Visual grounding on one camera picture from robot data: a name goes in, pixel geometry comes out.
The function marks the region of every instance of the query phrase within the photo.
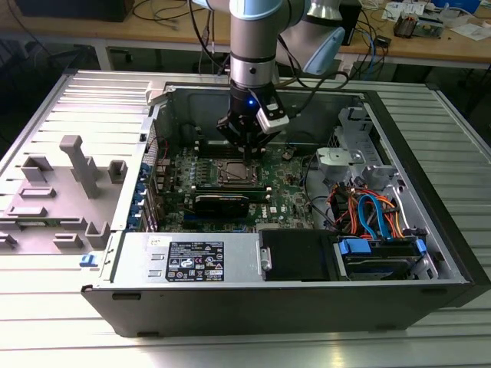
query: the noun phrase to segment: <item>slotted metal surface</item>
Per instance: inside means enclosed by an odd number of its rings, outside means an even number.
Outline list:
[[[144,97],[147,82],[162,79],[162,74],[116,72],[80,72],[68,78],[60,93],[47,101],[46,111],[38,117],[39,129],[32,129],[13,156],[13,164],[3,171],[0,208],[15,189],[15,184],[7,182],[23,177],[18,165],[29,150],[68,165],[57,151],[59,138],[65,133],[81,131],[83,148],[86,154],[94,155],[98,165],[127,157],[137,140],[139,124],[148,113]],[[335,85],[326,83],[326,87]],[[491,166],[487,148],[447,106],[444,97],[423,85],[353,82],[349,87],[379,93],[491,275]],[[406,331],[126,339],[114,334],[79,295],[81,285],[94,281],[98,272],[81,271],[78,262],[79,257],[73,255],[0,257],[2,366],[39,362],[84,367],[491,366],[490,293],[463,308],[439,310]]]

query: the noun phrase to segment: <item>workbench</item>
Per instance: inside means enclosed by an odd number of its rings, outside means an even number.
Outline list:
[[[173,74],[185,78],[188,74]],[[29,153],[69,166],[65,134],[80,134],[98,166],[133,155],[148,116],[145,90],[164,74],[79,71],[63,75],[0,162],[0,211],[23,179]],[[202,82],[216,80],[202,77]],[[314,85],[316,80],[307,81]],[[336,87],[326,82],[323,87]],[[352,81],[374,90],[491,276],[491,150],[438,90],[423,84]],[[80,255],[0,256],[3,366],[428,367],[491,364],[491,294],[432,313],[405,331],[248,337],[127,339],[80,296],[98,276]]]
[[[156,8],[175,6],[170,0],[158,0]],[[152,48],[161,50],[199,51],[200,46],[191,25],[189,16],[179,18],[179,29],[173,31],[168,27],[153,21],[144,21],[128,15],[122,23],[104,21],[89,21],[62,18],[28,18],[20,15],[19,19],[25,27],[41,42],[55,44],[85,44],[95,48],[101,70],[112,70],[111,57],[108,48]],[[186,7],[169,10],[167,16],[179,15],[186,12]],[[152,18],[150,6],[145,4],[138,8],[138,14]],[[370,23],[377,29],[379,35],[392,38],[386,63],[415,64],[438,67],[465,67],[485,69],[491,63],[491,38],[473,41],[460,34],[446,29],[440,40],[427,38],[396,38],[393,33],[392,21],[381,21],[383,12],[367,11]],[[491,10],[480,7],[476,13],[479,17],[491,17]],[[206,21],[204,11],[196,12],[199,29]],[[229,51],[230,24],[229,16],[216,14],[216,52]],[[360,61],[367,53],[367,44],[362,34],[356,33],[350,46],[341,47],[337,59],[341,60],[340,70],[349,71],[355,61]],[[33,41],[17,21],[12,17],[7,7],[7,0],[0,0],[0,38],[18,41]]]

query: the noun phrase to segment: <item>warning label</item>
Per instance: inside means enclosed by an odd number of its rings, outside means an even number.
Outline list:
[[[168,281],[223,281],[222,241],[172,241],[167,258]]]

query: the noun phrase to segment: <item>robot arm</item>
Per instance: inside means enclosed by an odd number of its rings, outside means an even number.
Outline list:
[[[272,83],[277,58],[284,63],[288,60],[283,50],[277,50],[278,36],[282,34],[298,54],[304,71],[323,74],[344,37],[342,28],[325,24],[332,15],[341,20],[340,0],[193,2],[231,14],[229,112],[218,122],[217,130],[249,160],[260,155],[289,123]]]

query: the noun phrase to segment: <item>electronic circuit board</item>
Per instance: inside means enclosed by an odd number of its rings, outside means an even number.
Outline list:
[[[285,147],[270,148],[260,160],[200,158],[191,149],[169,157],[159,195],[165,212],[161,232],[257,232],[264,228],[312,228],[311,207],[302,181],[302,156],[283,155]],[[196,187],[201,193],[226,189],[251,199],[242,218],[189,221]]]

